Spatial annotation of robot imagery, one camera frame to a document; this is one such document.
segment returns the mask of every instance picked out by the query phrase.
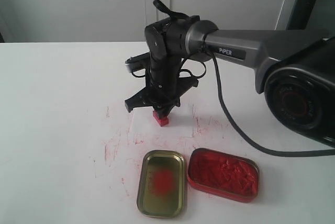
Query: white table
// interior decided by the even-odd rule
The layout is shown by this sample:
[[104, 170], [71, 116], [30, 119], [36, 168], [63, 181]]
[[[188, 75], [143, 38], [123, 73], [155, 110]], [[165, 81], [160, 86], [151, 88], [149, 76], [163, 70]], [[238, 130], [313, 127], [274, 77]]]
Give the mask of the white table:
[[[250, 147], [219, 108], [211, 62], [199, 87], [182, 98], [182, 106], [194, 105], [194, 137], [136, 141], [124, 100], [144, 80], [124, 61], [146, 51], [143, 42], [0, 44], [0, 223], [164, 222], [137, 210], [142, 158], [167, 149], [188, 160], [197, 147], [254, 160], [260, 194], [243, 204], [188, 186], [187, 208], [173, 221], [334, 223], [335, 157], [276, 158]], [[254, 140], [279, 150], [325, 148], [271, 115], [252, 70], [219, 64], [227, 106]], [[188, 67], [202, 71], [197, 63]]]

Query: robotic arm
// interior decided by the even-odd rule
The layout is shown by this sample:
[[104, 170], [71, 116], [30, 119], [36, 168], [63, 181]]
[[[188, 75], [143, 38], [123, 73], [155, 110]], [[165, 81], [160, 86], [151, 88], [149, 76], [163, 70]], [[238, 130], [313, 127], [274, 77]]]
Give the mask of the robotic arm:
[[[313, 95], [320, 94], [321, 90], [326, 91], [318, 87], [306, 94], [311, 90], [310, 85], [315, 86], [307, 76], [308, 72], [314, 79], [325, 81], [327, 89], [331, 89], [331, 96], [335, 98], [334, 71], [324, 74], [324, 71], [318, 69], [305, 68], [308, 64], [302, 66], [300, 61], [302, 55], [315, 54], [323, 58], [323, 61], [334, 61], [328, 53], [335, 51], [335, 43], [334, 40], [331, 43], [323, 40], [327, 35], [325, 31], [219, 30], [209, 20], [173, 12], [160, 0], [153, 3], [169, 18], [146, 26], [144, 34], [150, 52], [126, 61], [129, 72], [135, 77], [146, 78], [145, 88], [125, 100], [128, 112], [136, 107], [152, 106], [158, 123], [166, 125], [171, 109], [180, 106], [180, 97], [191, 87], [198, 85], [199, 77], [193, 76], [191, 72], [189, 77], [179, 77], [182, 65], [188, 59], [203, 64], [212, 58], [219, 58], [253, 68], [255, 88], [259, 94], [265, 89], [271, 90], [268, 88], [269, 84], [274, 86], [274, 81], [271, 80], [274, 73], [280, 76], [284, 72], [286, 76], [292, 77], [289, 72], [295, 68], [299, 69], [293, 75], [295, 79], [286, 82], [287, 85], [279, 84], [281, 89], [272, 92], [278, 93], [279, 102], [275, 101], [273, 95], [265, 94], [271, 111], [290, 129], [335, 147], [335, 133], [329, 130], [334, 128], [334, 117], [325, 133], [325, 126], [320, 126], [320, 117], [329, 115], [321, 113], [323, 101]], [[136, 76], [135, 72], [142, 69], [145, 69], [145, 75]]]

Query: red powder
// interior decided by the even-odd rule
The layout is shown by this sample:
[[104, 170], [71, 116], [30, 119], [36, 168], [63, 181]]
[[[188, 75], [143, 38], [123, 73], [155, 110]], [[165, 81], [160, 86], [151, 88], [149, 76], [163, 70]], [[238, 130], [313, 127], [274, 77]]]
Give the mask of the red powder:
[[153, 173], [151, 190], [152, 193], [158, 196], [164, 196], [171, 192], [173, 188], [173, 173], [171, 170], [160, 169]]
[[189, 165], [190, 178], [205, 186], [242, 196], [258, 192], [258, 174], [246, 161], [212, 151], [198, 151]]

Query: gold tin lid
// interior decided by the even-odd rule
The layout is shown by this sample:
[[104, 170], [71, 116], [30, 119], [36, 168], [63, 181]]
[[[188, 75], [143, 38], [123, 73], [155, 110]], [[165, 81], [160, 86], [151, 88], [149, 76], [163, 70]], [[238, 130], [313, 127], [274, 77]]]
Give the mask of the gold tin lid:
[[185, 160], [178, 152], [154, 150], [143, 158], [137, 207], [149, 217], [172, 218], [183, 209]]

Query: open tin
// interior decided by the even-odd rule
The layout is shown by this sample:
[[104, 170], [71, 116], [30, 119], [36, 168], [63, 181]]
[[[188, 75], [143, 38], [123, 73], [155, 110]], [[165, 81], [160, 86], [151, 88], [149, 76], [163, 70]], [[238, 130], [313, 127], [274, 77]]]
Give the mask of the open tin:
[[187, 179], [197, 190], [244, 203], [259, 191], [259, 168], [253, 161], [205, 148], [193, 151]]
[[171, 218], [184, 206], [185, 160], [180, 153], [154, 150], [143, 159], [137, 207], [150, 217]]

